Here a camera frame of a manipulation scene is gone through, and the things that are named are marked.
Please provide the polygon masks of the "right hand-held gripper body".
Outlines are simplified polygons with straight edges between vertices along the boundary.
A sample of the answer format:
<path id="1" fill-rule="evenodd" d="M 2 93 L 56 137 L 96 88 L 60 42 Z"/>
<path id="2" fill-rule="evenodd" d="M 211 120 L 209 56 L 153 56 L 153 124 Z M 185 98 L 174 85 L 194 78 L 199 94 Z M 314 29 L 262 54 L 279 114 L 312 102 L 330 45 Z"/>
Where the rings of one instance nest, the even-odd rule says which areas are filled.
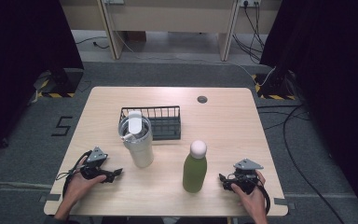
<path id="1" fill-rule="evenodd" d="M 229 183 L 230 190 L 233 190 L 231 187 L 232 184 L 240 187 L 246 194 L 252 193 L 255 188 L 263 190 L 258 174 L 256 173 L 256 170 L 263 169 L 263 166 L 249 159 L 243 159 L 235 163 L 233 167 L 235 171 L 233 173 L 234 178 L 231 179 Z"/>

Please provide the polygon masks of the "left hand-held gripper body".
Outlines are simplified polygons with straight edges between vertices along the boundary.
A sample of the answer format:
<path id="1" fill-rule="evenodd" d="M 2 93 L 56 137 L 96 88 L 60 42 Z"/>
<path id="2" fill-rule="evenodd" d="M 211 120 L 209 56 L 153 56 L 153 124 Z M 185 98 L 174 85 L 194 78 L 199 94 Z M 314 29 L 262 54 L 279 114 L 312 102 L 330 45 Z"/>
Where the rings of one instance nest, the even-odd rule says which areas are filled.
<path id="1" fill-rule="evenodd" d="M 86 179 L 93 179 L 99 175 L 108 175 L 105 170 L 101 169 L 101 165 L 107 159 L 107 155 L 99 147 L 87 153 L 87 158 L 80 167 L 80 173 Z"/>

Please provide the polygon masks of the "green bottle with white cap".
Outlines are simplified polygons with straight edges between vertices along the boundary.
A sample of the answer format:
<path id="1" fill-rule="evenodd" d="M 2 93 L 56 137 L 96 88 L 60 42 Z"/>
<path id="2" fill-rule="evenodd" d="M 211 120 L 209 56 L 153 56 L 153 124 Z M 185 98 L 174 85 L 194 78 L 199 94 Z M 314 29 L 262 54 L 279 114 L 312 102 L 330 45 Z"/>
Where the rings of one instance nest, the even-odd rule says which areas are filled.
<path id="1" fill-rule="evenodd" d="M 201 190 L 207 172 L 207 145 L 196 140 L 190 145 L 183 171 L 183 188 L 190 193 Z"/>

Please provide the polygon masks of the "white tumbler with lid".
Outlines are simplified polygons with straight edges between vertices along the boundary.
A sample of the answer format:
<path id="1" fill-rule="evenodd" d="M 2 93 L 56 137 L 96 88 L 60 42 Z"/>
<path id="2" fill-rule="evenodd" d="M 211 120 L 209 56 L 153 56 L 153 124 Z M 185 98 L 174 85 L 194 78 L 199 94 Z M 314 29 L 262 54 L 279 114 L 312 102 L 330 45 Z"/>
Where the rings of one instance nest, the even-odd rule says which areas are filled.
<path id="1" fill-rule="evenodd" d="M 141 111 L 130 111 L 119 123 L 118 134 L 137 167 L 145 168 L 153 162 L 151 122 Z"/>

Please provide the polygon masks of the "black wire basket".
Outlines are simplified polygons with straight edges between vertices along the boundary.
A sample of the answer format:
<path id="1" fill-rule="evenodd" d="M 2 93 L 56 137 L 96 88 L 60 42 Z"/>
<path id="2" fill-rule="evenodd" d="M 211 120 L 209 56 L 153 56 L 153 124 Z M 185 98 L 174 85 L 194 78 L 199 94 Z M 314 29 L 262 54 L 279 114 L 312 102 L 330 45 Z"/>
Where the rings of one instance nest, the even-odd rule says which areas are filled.
<path id="1" fill-rule="evenodd" d="M 178 140 L 181 138 L 179 105 L 122 107 L 119 120 L 127 118 L 131 111 L 139 111 L 151 122 L 153 139 Z"/>

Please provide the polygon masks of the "person's right hand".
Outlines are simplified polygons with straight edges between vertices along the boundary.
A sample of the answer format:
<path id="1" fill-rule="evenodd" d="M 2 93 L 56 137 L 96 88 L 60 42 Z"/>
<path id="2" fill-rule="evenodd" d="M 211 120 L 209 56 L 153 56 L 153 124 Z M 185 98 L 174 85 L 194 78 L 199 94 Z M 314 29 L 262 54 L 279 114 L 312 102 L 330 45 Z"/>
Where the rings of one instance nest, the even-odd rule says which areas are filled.
<path id="1" fill-rule="evenodd" d="M 250 217 L 256 218 L 267 216 L 265 196 L 258 187 L 255 187 L 250 194 L 246 194 L 236 184 L 232 184 L 231 187 L 240 198 L 239 206 L 242 206 Z"/>

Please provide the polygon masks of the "person's left hand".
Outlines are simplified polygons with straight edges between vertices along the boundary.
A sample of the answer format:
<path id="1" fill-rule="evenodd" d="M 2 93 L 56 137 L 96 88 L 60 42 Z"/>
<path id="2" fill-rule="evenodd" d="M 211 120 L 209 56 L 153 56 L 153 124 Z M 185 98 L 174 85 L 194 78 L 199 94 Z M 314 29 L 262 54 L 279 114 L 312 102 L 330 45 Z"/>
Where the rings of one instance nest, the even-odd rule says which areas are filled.
<path id="1" fill-rule="evenodd" d="M 85 179 L 82 174 L 75 174 L 67 186 L 67 190 L 62 199 L 62 206 L 71 209 L 96 184 L 103 182 L 105 179 L 105 175 L 98 175 L 92 179 Z"/>

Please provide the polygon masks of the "grey tape strip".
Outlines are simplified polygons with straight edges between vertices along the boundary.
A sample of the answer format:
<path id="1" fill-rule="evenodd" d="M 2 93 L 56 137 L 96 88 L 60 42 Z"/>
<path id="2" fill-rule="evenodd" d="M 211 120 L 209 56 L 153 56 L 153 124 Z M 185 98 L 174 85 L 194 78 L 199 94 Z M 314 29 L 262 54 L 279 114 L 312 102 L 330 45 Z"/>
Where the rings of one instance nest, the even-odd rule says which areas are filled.
<path id="1" fill-rule="evenodd" d="M 286 205 L 289 208 L 289 210 L 296 210 L 295 203 L 290 203 L 288 200 L 283 198 L 274 198 L 274 203 L 276 205 Z"/>
<path id="2" fill-rule="evenodd" d="M 39 198 L 39 202 L 41 202 L 41 203 L 45 203 L 45 202 L 48 202 L 48 201 L 57 202 L 57 201 L 60 200 L 60 198 L 61 198 L 61 194 L 42 195 L 42 196 Z"/>

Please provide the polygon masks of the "black stand base hazard tape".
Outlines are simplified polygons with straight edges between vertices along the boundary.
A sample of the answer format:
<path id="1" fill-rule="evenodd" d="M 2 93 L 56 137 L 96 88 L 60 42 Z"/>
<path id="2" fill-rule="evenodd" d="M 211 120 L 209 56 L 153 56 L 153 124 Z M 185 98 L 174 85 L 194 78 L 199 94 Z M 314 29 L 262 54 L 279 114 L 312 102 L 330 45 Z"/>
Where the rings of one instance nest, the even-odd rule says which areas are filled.
<path id="1" fill-rule="evenodd" d="M 262 99 L 295 100 L 296 97 L 289 82 L 289 75 L 289 72 L 276 73 L 275 68 L 267 73 L 252 75 L 257 96 Z"/>
<path id="2" fill-rule="evenodd" d="M 36 84 L 36 96 L 48 98 L 72 98 L 84 74 L 80 68 L 63 68 L 58 72 L 46 71 Z"/>

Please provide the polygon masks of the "black curtain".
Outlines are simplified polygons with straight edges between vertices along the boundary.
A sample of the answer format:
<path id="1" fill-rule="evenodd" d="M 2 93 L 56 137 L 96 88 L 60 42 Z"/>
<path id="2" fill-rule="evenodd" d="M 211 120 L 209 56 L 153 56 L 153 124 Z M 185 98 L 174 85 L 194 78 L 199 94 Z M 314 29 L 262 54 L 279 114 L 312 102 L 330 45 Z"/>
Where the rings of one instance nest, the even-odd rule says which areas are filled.
<path id="1" fill-rule="evenodd" d="M 282 0 L 261 62 L 296 74 L 358 198 L 358 0 Z"/>
<path id="2" fill-rule="evenodd" d="M 0 142 L 39 75 L 82 66 L 60 0 L 0 0 Z"/>

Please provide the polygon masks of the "beige desk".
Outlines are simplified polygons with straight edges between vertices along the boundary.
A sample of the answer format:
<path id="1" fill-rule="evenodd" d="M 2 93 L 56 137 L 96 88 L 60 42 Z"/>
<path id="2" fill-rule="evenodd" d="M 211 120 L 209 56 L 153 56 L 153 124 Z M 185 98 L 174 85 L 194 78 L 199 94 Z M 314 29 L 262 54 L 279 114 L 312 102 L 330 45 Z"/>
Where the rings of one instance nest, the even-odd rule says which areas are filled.
<path id="1" fill-rule="evenodd" d="M 105 31 L 112 58 L 118 60 L 128 31 L 215 34 L 220 59 L 228 59 L 235 34 L 271 30 L 282 0 L 261 0 L 260 7 L 240 7 L 240 0 L 59 0 L 73 30 Z"/>

